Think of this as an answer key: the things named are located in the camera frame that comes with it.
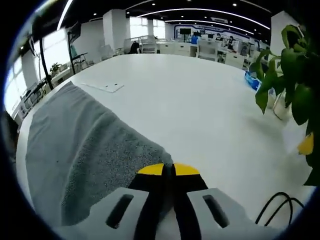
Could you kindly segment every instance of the blue object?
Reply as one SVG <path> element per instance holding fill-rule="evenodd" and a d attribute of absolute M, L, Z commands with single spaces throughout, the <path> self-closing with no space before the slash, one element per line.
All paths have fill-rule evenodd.
<path fill-rule="evenodd" d="M 257 78 L 251 76 L 250 72 L 246 71 L 244 74 L 244 78 L 254 90 L 258 89 L 261 82 Z"/>
<path fill-rule="evenodd" d="M 198 43 L 198 36 L 193 35 L 191 37 L 191 44 L 197 44 Z"/>

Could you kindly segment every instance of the black slot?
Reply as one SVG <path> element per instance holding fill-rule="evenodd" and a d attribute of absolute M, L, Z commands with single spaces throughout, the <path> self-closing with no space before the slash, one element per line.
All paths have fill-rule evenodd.
<path fill-rule="evenodd" d="M 117 229 L 119 227 L 119 223 L 133 198 L 134 196 L 129 194 L 125 194 L 121 197 L 110 216 L 105 221 L 110 228 Z"/>
<path fill-rule="evenodd" d="M 203 199 L 210 209 L 210 212 L 212 213 L 212 216 L 216 223 L 219 224 L 221 228 L 225 228 L 226 226 L 228 226 L 229 221 L 218 202 L 211 195 L 205 195 L 203 196 Z"/>

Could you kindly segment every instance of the ceiling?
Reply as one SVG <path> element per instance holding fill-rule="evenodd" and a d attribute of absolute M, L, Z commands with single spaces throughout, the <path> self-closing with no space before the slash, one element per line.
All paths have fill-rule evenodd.
<path fill-rule="evenodd" d="M 85 23 L 94 18 L 101 18 L 103 14 L 111 9 L 129 8 L 127 10 L 127 12 L 129 12 L 127 17 L 137 17 L 156 11 L 192 8 L 218 10 L 236 14 L 259 22 L 270 28 L 271 16 L 282 11 L 284 8 L 282 2 L 284 2 L 284 0 L 278 0 L 277 4 L 274 4 L 273 1 L 269 0 L 73 0 L 65 15 L 62 26 L 69 27 L 77 21 Z M 41 17 L 37 17 L 34 23 L 34 26 L 36 26 L 34 27 L 34 29 L 36 29 L 34 30 L 35 39 L 37 39 L 39 35 L 45 36 L 57 29 L 59 19 L 66 3 L 67 0 L 54 1 L 51 7 L 43 13 Z M 181 20 L 179 22 L 182 24 L 192 23 L 184 22 L 183 20 L 213 22 L 211 17 L 225 19 L 228 21 L 228 25 L 252 32 L 254 33 L 254 35 L 252 35 L 254 38 L 262 40 L 267 44 L 270 43 L 271 31 L 269 29 L 250 20 L 231 14 L 206 10 L 177 10 L 149 14 L 145 17 L 149 19 L 162 19 L 164 21 Z M 213 25 L 214 27 L 226 29 L 229 28 L 228 26 L 216 25 L 214 23 L 198 22 L 197 24 Z M 241 30 L 234 28 L 233 30 L 234 32 L 245 34 L 245 32 Z"/>

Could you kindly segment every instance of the ceiling light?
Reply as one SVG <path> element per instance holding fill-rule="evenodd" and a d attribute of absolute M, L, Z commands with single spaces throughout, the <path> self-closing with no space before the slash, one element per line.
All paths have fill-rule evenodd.
<path fill-rule="evenodd" d="M 140 16 L 137 16 L 137 18 L 144 17 L 144 16 L 147 16 L 147 15 L 152 15 L 152 14 L 165 13 L 165 12 L 171 12 L 171 11 L 185 11 L 185 10 L 209 11 L 209 12 L 215 12 L 215 13 L 221 13 L 221 14 L 229 14 L 229 15 L 232 15 L 232 16 L 236 16 L 236 17 L 251 21 L 251 22 L 253 22 L 255 24 L 258 24 L 258 25 L 270 30 L 270 27 L 267 27 L 267 26 L 263 25 L 262 23 L 257 22 L 255 20 L 252 20 L 250 18 L 247 18 L 245 16 L 241 16 L 241 15 L 238 15 L 238 14 L 235 14 L 235 13 L 232 13 L 232 12 L 213 10 L 213 9 L 205 9 L 205 8 L 175 8 L 175 9 L 167 9 L 167 10 L 161 10 L 161 11 L 154 11 L 154 12 L 145 13 L 145 14 L 142 14 Z"/>
<path fill-rule="evenodd" d="M 231 26 L 231 25 L 228 25 L 228 24 L 224 24 L 224 23 L 220 23 L 220 22 L 214 22 L 214 21 L 202 21 L 202 20 L 167 20 L 165 21 L 166 23 L 171 23 L 171 22 L 179 22 L 179 21 L 183 21 L 183 22 L 198 22 L 198 23 L 206 23 L 206 24 L 217 24 L 217 25 L 221 25 L 221 26 L 226 26 L 226 27 L 229 27 L 229 28 L 233 28 L 233 29 L 238 29 L 238 30 L 241 30 L 241 31 L 244 31 L 248 34 L 254 34 L 253 32 L 250 32 L 250 31 L 247 31 L 247 30 L 244 30 L 240 27 L 236 27 L 236 26 Z"/>
<path fill-rule="evenodd" d="M 72 4 L 72 1 L 73 1 L 73 0 L 68 0 L 68 2 L 66 3 L 66 5 L 65 5 L 65 7 L 64 7 L 64 9 L 63 9 L 63 11 L 62 11 L 60 20 L 59 20 L 59 22 L 58 22 L 58 26 L 57 26 L 57 28 L 56 28 L 57 31 L 60 30 L 61 25 L 62 25 L 62 22 L 63 22 L 63 20 L 65 19 L 65 16 L 66 16 L 66 14 L 67 14 L 67 11 L 68 11 L 68 9 L 70 8 L 70 5 Z"/>

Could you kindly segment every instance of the white cabinet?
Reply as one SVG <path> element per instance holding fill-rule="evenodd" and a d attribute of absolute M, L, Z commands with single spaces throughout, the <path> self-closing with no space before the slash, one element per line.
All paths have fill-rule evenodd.
<path fill-rule="evenodd" d="M 161 54 L 174 54 L 175 45 L 171 42 L 158 44 Z"/>
<path fill-rule="evenodd" d="M 181 56 L 190 56 L 190 43 L 177 42 L 174 46 L 174 54 Z"/>
<path fill-rule="evenodd" d="M 239 54 L 227 52 L 225 57 L 225 64 L 242 69 L 245 57 Z"/>
<path fill-rule="evenodd" d="M 157 45 L 161 54 L 190 56 L 191 53 L 191 43 L 187 42 L 161 42 Z"/>

